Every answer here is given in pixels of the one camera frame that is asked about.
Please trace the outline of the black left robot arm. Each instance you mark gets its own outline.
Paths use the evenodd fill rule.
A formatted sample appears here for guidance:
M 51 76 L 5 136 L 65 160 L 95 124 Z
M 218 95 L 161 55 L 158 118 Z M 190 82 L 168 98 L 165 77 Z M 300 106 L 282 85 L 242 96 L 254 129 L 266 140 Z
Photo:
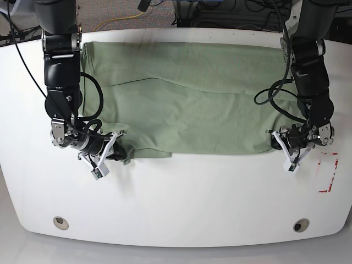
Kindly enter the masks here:
M 268 89 L 268 101 L 295 124 L 278 131 L 270 130 L 272 147 L 286 156 L 283 167 L 296 172 L 301 160 L 315 146 L 333 143 L 331 118 L 334 105 L 329 96 L 329 77 L 325 66 L 325 35 L 337 13 L 339 1 L 293 1 L 289 18 L 279 15 L 283 27 L 280 40 L 287 68 L 282 80 Z M 293 83 L 298 108 L 302 116 L 295 117 L 274 101 L 283 85 Z

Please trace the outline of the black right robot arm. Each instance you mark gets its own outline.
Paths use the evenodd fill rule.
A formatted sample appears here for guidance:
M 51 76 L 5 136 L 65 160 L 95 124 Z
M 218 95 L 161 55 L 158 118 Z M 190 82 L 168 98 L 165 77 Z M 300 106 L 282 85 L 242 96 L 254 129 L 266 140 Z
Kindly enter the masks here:
M 43 29 L 45 109 L 51 118 L 52 142 L 60 148 L 78 150 L 78 159 L 88 164 L 93 176 L 103 178 L 109 173 L 105 160 L 121 161 L 127 157 L 125 149 L 117 144 L 117 138 L 125 132 L 102 134 L 98 117 L 104 97 L 97 80 L 81 71 L 81 28 L 76 20 L 76 2 L 34 1 L 34 8 Z M 79 116 L 83 103 L 81 78 L 89 79 L 98 93 L 98 108 L 87 117 Z

